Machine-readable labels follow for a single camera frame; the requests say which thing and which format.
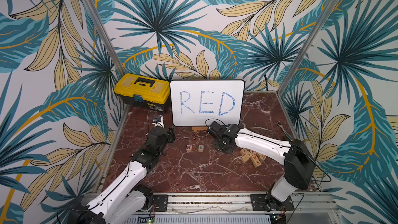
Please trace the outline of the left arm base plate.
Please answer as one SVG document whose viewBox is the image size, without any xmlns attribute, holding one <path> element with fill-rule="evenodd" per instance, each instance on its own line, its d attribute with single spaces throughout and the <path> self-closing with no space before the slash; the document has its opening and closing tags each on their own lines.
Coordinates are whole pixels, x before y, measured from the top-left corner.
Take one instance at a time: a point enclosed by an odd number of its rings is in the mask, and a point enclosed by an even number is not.
<svg viewBox="0 0 398 224">
<path fill-rule="evenodd" d="M 149 195 L 146 199 L 146 209 L 151 212 L 166 212 L 168 204 L 168 195 Z"/>
</svg>

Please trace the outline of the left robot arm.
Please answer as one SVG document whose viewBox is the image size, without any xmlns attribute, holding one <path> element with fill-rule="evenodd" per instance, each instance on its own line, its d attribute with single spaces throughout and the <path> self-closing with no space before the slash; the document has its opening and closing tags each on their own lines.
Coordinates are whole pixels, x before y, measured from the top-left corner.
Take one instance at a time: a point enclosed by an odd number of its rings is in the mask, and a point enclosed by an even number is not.
<svg viewBox="0 0 398 224">
<path fill-rule="evenodd" d="M 121 174 L 86 205 L 74 206 L 68 224 L 122 224 L 139 211 L 153 211 L 153 190 L 140 184 L 157 165 L 167 144 L 176 136 L 173 128 L 155 127 L 144 145 L 131 157 Z"/>
</svg>

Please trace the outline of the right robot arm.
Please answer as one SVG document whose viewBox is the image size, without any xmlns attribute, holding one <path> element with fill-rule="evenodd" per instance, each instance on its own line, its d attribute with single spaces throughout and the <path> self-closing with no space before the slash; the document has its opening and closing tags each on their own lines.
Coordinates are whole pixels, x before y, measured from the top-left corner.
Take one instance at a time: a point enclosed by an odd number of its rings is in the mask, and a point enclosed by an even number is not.
<svg viewBox="0 0 398 224">
<path fill-rule="evenodd" d="M 296 190 L 307 190 L 316 162 L 305 143 L 300 140 L 281 141 L 254 133 L 241 124 L 221 125 L 212 122 L 207 132 L 215 138 L 214 147 L 232 154 L 234 149 L 253 150 L 284 166 L 284 174 L 267 194 L 269 205 L 282 205 Z"/>
</svg>

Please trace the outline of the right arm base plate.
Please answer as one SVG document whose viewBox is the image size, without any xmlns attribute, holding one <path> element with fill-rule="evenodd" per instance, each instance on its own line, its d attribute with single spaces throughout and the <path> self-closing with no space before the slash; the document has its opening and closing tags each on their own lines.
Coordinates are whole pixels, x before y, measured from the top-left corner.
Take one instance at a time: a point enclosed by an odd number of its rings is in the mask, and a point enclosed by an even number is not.
<svg viewBox="0 0 398 224">
<path fill-rule="evenodd" d="M 280 202 L 272 197 L 270 194 L 251 194 L 250 202 L 253 211 L 292 211 L 294 205 L 291 197 L 288 197 L 286 201 Z"/>
</svg>

